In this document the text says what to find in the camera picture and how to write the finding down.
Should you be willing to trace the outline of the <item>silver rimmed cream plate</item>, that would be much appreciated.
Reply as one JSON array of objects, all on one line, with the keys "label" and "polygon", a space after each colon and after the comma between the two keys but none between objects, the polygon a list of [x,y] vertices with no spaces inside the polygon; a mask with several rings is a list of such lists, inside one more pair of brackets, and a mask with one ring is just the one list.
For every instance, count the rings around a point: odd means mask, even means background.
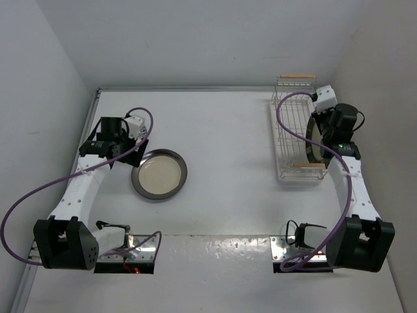
[{"label": "silver rimmed cream plate", "polygon": [[169,149],[145,153],[138,168],[131,171],[134,190],[148,200],[166,200],[176,195],[188,176],[185,160]]}]

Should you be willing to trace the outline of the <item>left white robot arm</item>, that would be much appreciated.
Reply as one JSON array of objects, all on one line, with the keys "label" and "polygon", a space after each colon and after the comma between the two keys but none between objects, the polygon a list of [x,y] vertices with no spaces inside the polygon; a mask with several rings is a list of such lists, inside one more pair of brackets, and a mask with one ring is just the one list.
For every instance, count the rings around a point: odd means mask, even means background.
[{"label": "left white robot arm", "polygon": [[33,233],[43,267],[91,270],[100,256],[125,248],[128,225],[97,222],[90,230],[90,212],[104,178],[115,162],[138,167],[148,139],[145,121],[137,115],[102,117],[79,148],[76,176],[45,220]]}]

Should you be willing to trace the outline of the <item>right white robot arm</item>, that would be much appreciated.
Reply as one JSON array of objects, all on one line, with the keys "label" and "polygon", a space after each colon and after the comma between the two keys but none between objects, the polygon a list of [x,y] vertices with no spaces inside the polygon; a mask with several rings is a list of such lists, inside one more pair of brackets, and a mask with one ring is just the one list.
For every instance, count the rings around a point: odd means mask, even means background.
[{"label": "right white robot arm", "polygon": [[318,104],[310,121],[321,136],[319,143],[306,132],[310,160],[320,160],[336,188],[341,218],[332,230],[301,223],[294,246],[308,252],[322,252],[332,267],[378,272],[395,235],[394,225],[385,222],[373,206],[362,176],[361,154],[352,141],[359,127],[360,112],[350,104]]}]

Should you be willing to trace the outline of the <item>black checkered rim plate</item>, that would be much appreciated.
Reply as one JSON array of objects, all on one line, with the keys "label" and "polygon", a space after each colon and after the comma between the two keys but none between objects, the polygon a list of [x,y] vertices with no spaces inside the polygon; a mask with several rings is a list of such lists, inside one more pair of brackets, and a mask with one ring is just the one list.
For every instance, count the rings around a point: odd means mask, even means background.
[{"label": "black checkered rim plate", "polygon": [[316,116],[311,115],[306,128],[306,138],[309,142],[306,142],[306,156],[309,163],[313,164],[324,164],[328,166],[328,161],[321,155],[321,148],[318,145],[312,144],[310,142],[315,142],[320,145],[323,145],[323,135],[321,126],[316,122]]}]

